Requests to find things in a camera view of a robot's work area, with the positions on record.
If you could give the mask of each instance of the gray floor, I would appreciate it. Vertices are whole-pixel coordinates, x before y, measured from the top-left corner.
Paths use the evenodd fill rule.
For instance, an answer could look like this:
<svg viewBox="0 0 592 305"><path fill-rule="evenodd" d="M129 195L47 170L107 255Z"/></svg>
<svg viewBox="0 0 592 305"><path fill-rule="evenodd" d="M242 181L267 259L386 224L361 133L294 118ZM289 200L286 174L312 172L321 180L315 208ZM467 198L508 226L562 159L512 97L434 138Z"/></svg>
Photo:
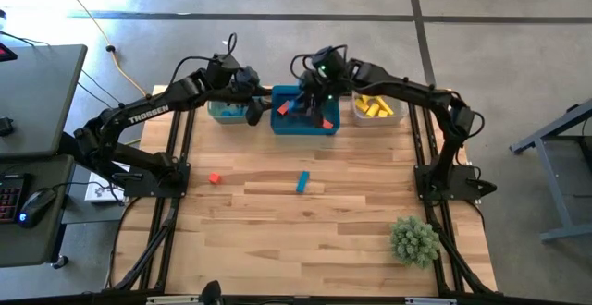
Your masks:
<svg viewBox="0 0 592 305"><path fill-rule="evenodd" d="M410 0L83 0L93 10L172 13L411 15ZM592 16L591 0L420 0L424 15ZM0 0L6 31L49 43L85 43L85 69L118 98L140 95L113 68L101 36L88 19L63 18L73 0ZM122 66L145 89L168 82L185 55L224 50L239 34L236 56L256 68L264 83L293 82L291 57L328 44L347 43L350 56L377 62L396 75L424 80L412 22L101 20L122 54ZM592 25L426 24L439 87L451 87L486 117L469 140L471 160L499 186L484 199L487 240L499 290L514 296L592 303L592 236L543 245L538 234L559 226L535 152L513 156L511 143L592 96ZM17 45L3 38L3 43ZM187 65L187 74L201 64ZM80 82L96 91L85 78ZM103 109L77 91L67 131ZM592 133L592 126L587 131ZM122 140L140 135L132 128ZM589 211L574 212L589 215ZM101 289L115 226L68 229L63 252L72 262L0 270L0 299Z"/></svg>

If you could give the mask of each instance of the wooden table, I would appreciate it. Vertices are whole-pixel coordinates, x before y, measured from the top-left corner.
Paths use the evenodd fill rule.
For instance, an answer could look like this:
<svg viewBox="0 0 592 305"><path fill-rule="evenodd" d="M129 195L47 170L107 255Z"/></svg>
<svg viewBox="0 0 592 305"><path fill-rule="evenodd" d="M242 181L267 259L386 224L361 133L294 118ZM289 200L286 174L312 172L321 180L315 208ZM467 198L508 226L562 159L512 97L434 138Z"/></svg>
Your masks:
<svg viewBox="0 0 592 305"><path fill-rule="evenodd" d="M205 108L198 110L167 293L196 294L217 279L224 294L437 295L433 268L405 267L389 248L389 225L397 217L426 217L415 194L409 118L398 127L358 128L351 102L340 106L341 128L332 137L277 136L269 114L255 128L219 125ZM145 124L141 149L166 149L171 118ZM441 132L437 136L441 142ZM304 170L310 180L298 194ZM220 185L208 183L211 172L222 176ZM144 250L153 210L154 200L142 199L129 211L117 244L115 282ZM459 251L495 289L479 215L463 201L451 201L450 211ZM154 262L157 272L160 252ZM447 255L443 262L452 287Z"/></svg>

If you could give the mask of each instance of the red cube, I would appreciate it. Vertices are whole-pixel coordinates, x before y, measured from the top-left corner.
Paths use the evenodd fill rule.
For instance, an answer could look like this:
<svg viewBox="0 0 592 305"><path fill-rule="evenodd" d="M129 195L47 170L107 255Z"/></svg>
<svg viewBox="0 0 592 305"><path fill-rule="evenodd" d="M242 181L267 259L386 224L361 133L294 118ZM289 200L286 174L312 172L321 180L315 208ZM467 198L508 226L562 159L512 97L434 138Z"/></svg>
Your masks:
<svg viewBox="0 0 592 305"><path fill-rule="evenodd" d="M212 172L210 174L209 180L210 180L210 183L217 185L217 184L220 183L220 181L222 180L222 178L216 172Z"/></svg>

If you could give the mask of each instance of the blue block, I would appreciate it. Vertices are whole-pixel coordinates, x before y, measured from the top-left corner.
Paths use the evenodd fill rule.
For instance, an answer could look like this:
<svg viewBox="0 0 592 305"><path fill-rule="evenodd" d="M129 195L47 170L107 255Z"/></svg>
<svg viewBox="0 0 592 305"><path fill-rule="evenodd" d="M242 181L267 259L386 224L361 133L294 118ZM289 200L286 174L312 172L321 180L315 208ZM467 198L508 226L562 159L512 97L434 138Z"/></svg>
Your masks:
<svg viewBox="0 0 592 305"><path fill-rule="evenodd" d="M302 171L300 180L298 180L298 186L296 187L297 192L304 193L304 188L306 187L306 182L308 181L309 176L310 173L308 171Z"/></svg>

